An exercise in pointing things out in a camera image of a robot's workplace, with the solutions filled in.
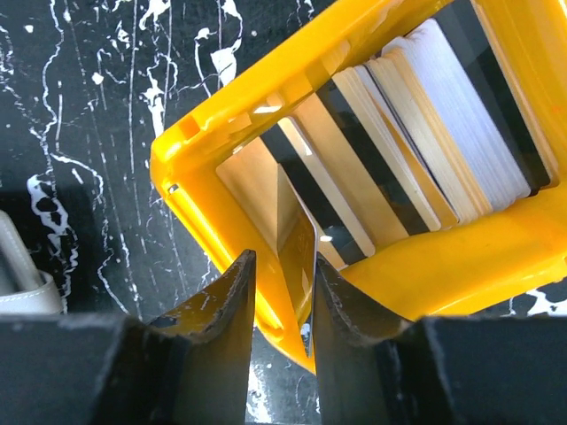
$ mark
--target marble countertop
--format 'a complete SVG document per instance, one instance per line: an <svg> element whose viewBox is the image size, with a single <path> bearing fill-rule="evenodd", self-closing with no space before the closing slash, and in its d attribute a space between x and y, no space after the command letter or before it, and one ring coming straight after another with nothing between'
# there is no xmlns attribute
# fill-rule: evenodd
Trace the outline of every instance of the marble countertop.
<svg viewBox="0 0 567 425"><path fill-rule="evenodd" d="M151 142L330 3L0 5L0 208L67 311L148 321L218 276L152 186ZM565 313L566 298L552 285L490 311ZM248 418L318 422L313 376L255 333Z"/></svg>

